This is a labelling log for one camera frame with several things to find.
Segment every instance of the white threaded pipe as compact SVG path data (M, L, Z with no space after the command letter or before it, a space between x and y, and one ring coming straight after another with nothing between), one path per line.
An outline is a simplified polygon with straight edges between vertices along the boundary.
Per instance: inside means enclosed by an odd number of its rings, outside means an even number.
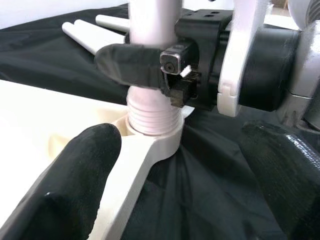
M177 41L175 23L182 0L131 0L130 43L165 49ZM136 131L151 136L172 132L183 120L181 109L159 90L131 86L127 95L128 122Z

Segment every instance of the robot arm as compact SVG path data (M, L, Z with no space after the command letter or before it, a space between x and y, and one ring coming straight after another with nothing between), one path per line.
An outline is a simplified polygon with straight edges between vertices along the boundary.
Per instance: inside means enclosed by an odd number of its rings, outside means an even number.
M257 2L246 2L253 8L251 19L237 4L234 14L225 10L187 13L175 24L178 43L168 49L109 45L97 52L96 64L121 84L160 89L176 107L211 110L217 105L220 113L232 117L238 104L277 111L282 124L317 133L320 22L310 23L303 31L259 27L257 15L265 3ZM232 15L235 22L230 31ZM242 29L248 23L250 28ZM131 51L135 58L122 51ZM191 71L181 77L187 66Z

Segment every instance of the white rod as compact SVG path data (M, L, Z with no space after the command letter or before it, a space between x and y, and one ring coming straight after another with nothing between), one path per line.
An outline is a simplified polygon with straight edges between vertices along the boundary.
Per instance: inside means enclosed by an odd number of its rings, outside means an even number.
M62 30L65 34L67 34L70 38L75 40L93 55L95 55L99 49L106 45L103 40L95 37L94 35L87 34L86 31L77 28L70 22L65 22L62 25Z
M181 16L182 0L131 0L130 41L166 48L177 41L175 23Z
M162 49L174 44L177 41L175 24L181 16L182 2L182 0L131 0L130 43ZM152 136L165 135L179 125L175 120L181 118L180 108L171 106L170 99L159 90L131 86L127 103L128 121L140 133ZM159 117L159 112L166 118Z
M85 31L86 34L94 36L100 40L103 40L105 46L111 44L123 44L124 36L115 33L113 31L107 30L103 27L99 27L97 25L91 24L89 22L83 20L76 20L74 25L77 29L81 29L81 31Z
M97 15L95 17L95 22L100 26L103 26L109 29L118 30L125 33L128 33L130 30L130 21L129 19L125 19L125 18Z

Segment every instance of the white plastic part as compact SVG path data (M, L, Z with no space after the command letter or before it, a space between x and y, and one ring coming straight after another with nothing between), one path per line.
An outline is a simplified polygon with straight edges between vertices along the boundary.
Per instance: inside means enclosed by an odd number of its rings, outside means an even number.
M126 33L130 31L130 20L126 18L97 15L95 17L95 22L96 24L109 29L114 29Z
M124 36L82 20L65 22L62 30L93 55L107 45L124 43Z
M111 44L123 44L124 36L121 34L117 34L113 31L107 30L103 27L99 27L97 25L91 24L89 22L83 20L76 20L74 25L84 31L86 34L94 36L95 38L102 39L105 46Z
M130 42L166 48L177 41L175 23L182 0L131 0ZM129 124L145 135L159 136L181 126L181 111L159 90L132 86L127 96Z
M219 113L235 117L244 67L255 33L264 23L269 0L234 0L233 23L217 95Z

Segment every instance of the black cloth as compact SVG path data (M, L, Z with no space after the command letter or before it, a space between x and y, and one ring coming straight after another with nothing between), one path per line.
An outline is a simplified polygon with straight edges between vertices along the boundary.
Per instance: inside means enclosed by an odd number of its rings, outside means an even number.
M61 30L76 19L94 23L98 14L127 18L128 9L90 9L0 30L0 79L126 104L128 88L106 79L94 56ZM177 153L152 167L122 239L287 239L238 146L249 120L277 124L274 113L246 107L236 118L195 110ZM319 150L316 136L303 135Z

